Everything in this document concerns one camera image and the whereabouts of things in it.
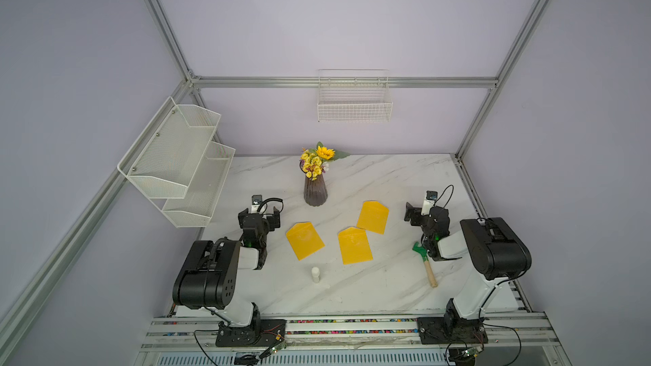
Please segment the white glue stick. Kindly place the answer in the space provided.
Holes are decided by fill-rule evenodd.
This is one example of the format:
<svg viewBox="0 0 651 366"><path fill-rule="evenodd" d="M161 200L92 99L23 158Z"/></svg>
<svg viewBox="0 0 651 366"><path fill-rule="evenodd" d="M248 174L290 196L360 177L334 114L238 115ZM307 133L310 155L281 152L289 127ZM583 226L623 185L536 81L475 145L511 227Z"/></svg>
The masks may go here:
<svg viewBox="0 0 651 366"><path fill-rule="evenodd" d="M320 282L320 269L318 267L313 267L311 269L311 277L312 277L313 283L319 283Z"/></svg>

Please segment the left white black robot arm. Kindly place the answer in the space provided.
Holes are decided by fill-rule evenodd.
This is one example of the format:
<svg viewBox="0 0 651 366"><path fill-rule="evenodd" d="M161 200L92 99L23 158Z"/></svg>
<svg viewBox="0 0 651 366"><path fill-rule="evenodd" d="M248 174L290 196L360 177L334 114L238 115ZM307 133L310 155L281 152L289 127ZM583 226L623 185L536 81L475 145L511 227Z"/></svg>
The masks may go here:
<svg viewBox="0 0 651 366"><path fill-rule="evenodd" d="M238 214L242 235L237 240L223 237L215 242L193 242L172 287L177 306L206 309L232 327L249 327L259 317L257 305L236 294L240 270L263 269L267 259L268 235L281 227L281 210L267 213L264 200L259 208Z"/></svg>

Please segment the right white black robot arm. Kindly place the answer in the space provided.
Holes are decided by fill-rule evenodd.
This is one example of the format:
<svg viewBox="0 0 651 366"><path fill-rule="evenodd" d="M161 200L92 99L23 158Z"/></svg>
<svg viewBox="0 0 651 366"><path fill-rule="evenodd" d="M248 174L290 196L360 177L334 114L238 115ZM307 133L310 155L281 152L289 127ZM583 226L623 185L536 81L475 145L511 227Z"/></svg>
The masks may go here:
<svg viewBox="0 0 651 366"><path fill-rule="evenodd" d="M412 250L420 255L432 287L437 286L433 262L456 261L467 254L473 265L461 291L450 298L446 311L439 319L452 329L457 325L477 325L482 312L491 303L493 295L504 284L522 277L532 266L532 255L518 235L500 217L464 219L460 230L449 231L447 208L405 204L405 221L419 227L422 237Z"/></svg>

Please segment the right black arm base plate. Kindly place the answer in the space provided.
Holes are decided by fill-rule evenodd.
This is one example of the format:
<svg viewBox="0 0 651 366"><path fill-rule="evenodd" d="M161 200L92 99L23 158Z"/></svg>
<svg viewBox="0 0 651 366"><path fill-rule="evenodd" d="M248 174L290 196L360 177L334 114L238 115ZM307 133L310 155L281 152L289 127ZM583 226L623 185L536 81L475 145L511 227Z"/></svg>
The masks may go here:
<svg viewBox="0 0 651 366"><path fill-rule="evenodd" d="M423 345L485 344L488 336L480 320L419 317L416 319L420 342Z"/></svg>

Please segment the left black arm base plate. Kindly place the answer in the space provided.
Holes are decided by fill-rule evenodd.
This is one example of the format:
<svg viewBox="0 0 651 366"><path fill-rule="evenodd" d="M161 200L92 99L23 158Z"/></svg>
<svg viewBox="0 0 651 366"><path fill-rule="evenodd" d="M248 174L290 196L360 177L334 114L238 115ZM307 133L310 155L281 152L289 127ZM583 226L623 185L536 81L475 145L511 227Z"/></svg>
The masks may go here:
<svg viewBox="0 0 651 366"><path fill-rule="evenodd" d="M215 338L217 347L271 347L283 341L287 321L281 319L253 320L246 327L235 327L220 323Z"/></svg>

